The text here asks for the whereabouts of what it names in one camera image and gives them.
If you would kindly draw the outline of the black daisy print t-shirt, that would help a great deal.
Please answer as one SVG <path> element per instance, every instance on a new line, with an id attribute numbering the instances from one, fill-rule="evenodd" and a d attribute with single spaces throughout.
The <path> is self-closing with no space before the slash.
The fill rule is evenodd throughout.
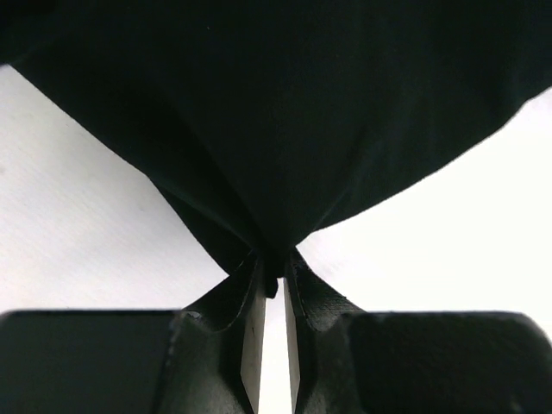
<path id="1" fill-rule="evenodd" d="M 1 61 L 147 175 L 268 297 L 312 232 L 551 85 L 548 1 L 4 1 Z"/>

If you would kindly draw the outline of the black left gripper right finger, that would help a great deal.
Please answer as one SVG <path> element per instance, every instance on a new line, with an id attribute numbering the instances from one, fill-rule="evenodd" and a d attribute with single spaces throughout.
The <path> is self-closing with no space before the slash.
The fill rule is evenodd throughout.
<path id="1" fill-rule="evenodd" d="M 284 285 L 297 413 L 551 410 L 551 344 L 523 314 L 368 312 L 298 252 Z"/>

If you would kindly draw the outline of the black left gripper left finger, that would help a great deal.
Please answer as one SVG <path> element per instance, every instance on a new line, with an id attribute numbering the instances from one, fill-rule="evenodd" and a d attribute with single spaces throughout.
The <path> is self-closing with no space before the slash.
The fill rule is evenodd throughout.
<path id="1" fill-rule="evenodd" d="M 262 270 L 249 256 L 181 310 L 3 313 L 2 412 L 257 412 Z"/>

